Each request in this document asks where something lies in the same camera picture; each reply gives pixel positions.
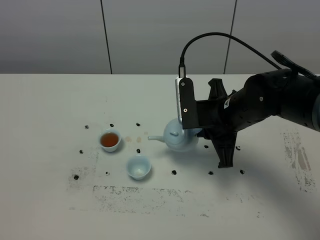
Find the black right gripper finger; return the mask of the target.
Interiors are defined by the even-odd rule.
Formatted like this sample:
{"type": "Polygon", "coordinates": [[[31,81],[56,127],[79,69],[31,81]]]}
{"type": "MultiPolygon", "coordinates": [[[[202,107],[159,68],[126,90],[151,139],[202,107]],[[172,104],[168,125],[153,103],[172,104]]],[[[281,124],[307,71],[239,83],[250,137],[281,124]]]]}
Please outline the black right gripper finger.
{"type": "Polygon", "coordinates": [[[232,168],[234,151],[236,148],[237,133],[210,137],[219,158],[218,168],[232,168]]]}
{"type": "Polygon", "coordinates": [[[209,100],[217,100],[221,98],[226,98],[227,92],[224,88],[223,81],[220,78],[212,78],[208,82],[210,86],[210,92],[209,92],[209,100]]]}

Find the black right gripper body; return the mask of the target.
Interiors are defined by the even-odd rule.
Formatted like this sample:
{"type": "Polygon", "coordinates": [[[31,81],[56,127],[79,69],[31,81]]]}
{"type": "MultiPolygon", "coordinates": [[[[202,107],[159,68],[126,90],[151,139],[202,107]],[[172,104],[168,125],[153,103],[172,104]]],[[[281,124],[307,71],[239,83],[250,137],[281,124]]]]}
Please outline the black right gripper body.
{"type": "Polygon", "coordinates": [[[240,131],[240,93],[213,97],[197,104],[201,131],[198,138],[206,140],[235,140],[240,131]]]}

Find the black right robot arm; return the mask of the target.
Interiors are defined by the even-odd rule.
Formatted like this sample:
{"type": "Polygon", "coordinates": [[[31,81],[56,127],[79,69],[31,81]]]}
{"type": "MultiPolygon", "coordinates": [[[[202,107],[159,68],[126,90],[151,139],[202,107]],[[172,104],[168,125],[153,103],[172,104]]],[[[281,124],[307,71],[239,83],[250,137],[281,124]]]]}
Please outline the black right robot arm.
{"type": "Polygon", "coordinates": [[[198,137],[211,140],[219,168],[231,168],[237,133],[270,116],[278,116],[309,129],[320,130],[320,79],[289,69],[249,77],[244,87],[227,94],[221,79],[209,81],[208,100],[198,106],[204,128],[198,137]]]}

